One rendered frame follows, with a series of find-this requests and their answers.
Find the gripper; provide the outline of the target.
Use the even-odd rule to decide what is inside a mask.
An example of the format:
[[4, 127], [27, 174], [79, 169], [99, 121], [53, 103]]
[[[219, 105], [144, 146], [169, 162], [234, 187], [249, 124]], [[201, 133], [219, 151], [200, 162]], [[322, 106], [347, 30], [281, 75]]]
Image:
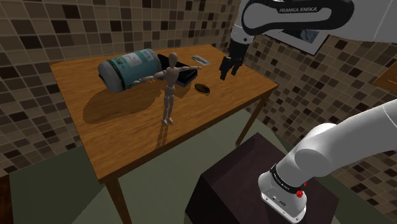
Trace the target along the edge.
[[219, 70], [221, 71], [220, 79], [225, 80], [227, 72], [232, 68], [231, 74], [235, 76], [241, 63], [244, 61], [247, 49], [249, 45], [247, 43], [239, 43], [234, 40], [230, 40], [228, 47], [229, 57], [223, 57]]

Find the small flat printed card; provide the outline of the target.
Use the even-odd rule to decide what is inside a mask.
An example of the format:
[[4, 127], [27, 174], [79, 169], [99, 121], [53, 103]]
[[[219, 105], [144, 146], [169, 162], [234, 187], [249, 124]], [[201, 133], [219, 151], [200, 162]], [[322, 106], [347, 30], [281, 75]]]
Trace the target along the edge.
[[202, 58], [202, 57], [200, 57], [200, 56], [198, 56], [198, 55], [191, 56], [191, 58], [192, 58], [193, 60], [195, 60], [195, 61], [201, 63], [201, 64], [204, 65], [204, 66], [210, 64], [209, 61], [205, 60], [204, 58]]

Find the black flat box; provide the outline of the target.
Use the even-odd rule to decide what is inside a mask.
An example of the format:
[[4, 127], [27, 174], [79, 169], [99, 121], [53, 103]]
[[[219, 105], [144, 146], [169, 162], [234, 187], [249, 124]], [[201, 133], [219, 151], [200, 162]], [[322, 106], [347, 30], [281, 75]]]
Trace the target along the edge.
[[[164, 56], [162, 54], [158, 54], [157, 55], [161, 66], [162, 66], [162, 70], [166, 70], [169, 67], [169, 58], [167, 56]], [[179, 76], [176, 80], [176, 84], [181, 86], [181, 87], [185, 87], [187, 86], [189, 83], [191, 83], [195, 78], [197, 77], [197, 70], [187, 70], [187, 71], [181, 71], [179, 73]]]

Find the wooden artist mannequin figure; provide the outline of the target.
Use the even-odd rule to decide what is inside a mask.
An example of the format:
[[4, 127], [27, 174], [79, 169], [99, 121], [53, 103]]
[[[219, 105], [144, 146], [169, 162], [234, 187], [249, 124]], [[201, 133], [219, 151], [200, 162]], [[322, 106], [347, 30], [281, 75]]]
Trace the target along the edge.
[[169, 67], [163, 71], [157, 72], [152, 76], [143, 77], [133, 82], [133, 84], [144, 83], [145, 81], [154, 80], [155, 78], [164, 78], [167, 82], [166, 88], [164, 90], [164, 113], [162, 117], [162, 123], [165, 126], [168, 124], [173, 124], [171, 118], [171, 113], [174, 106], [174, 93], [175, 93], [175, 83], [179, 77], [179, 73], [182, 71], [202, 69], [200, 66], [183, 66], [176, 67], [176, 62], [178, 61], [178, 55], [174, 52], [170, 53], [169, 56]]

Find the teal and white canister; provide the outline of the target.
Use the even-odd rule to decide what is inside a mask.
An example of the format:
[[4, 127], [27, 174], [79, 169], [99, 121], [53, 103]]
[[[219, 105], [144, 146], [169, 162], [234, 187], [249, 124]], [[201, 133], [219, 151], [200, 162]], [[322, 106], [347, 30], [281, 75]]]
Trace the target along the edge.
[[150, 48], [102, 61], [99, 77], [111, 92], [123, 92], [138, 85], [137, 80], [162, 71], [157, 54]]

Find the wooden table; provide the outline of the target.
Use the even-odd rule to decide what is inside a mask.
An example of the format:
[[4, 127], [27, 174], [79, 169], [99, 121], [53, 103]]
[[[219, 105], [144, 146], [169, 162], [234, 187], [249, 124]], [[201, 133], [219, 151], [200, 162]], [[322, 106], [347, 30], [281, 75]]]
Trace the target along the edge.
[[98, 181], [106, 185], [123, 224], [132, 224], [119, 178], [241, 109], [260, 111], [277, 84], [242, 67], [220, 79], [223, 52], [211, 45], [175, 48], [179, 61], [193, 65], [199, 55], [209, 61], [196, 78], [210, 89], [179, 87], [173, 125], [161, 124], [164, 81], [140, 84], [120, 93], [104, 87], [98, 76], [102, 57], [65, 60], [51, 65], [66, 106]]

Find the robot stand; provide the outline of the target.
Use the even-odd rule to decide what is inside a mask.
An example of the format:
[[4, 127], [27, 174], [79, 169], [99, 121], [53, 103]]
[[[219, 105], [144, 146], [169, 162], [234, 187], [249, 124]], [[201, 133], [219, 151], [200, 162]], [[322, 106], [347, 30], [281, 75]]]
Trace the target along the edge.
[[262, 201], [258, 178], [284, 157], [256, 133], [203, 172], [185, 209], [193, 224], [291, 224]]

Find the brown wooden furniture piece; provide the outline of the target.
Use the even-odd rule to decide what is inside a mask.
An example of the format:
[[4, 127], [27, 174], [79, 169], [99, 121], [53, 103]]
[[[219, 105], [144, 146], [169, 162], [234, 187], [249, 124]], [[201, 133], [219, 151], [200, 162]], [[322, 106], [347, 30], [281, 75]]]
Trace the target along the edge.
[[397, 61], [384, 71], [373, 84], [397, 95]]

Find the white framed wall picture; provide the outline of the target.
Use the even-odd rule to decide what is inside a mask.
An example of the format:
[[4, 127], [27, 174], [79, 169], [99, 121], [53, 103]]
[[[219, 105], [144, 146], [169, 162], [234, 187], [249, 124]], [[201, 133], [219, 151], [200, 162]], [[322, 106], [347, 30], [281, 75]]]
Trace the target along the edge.
[[328, 37], [328, 33], [324, 31], [310, 29], [272, 30], [267, 31], [265, 35], [311, 55], [315, 55], [318, 52]]

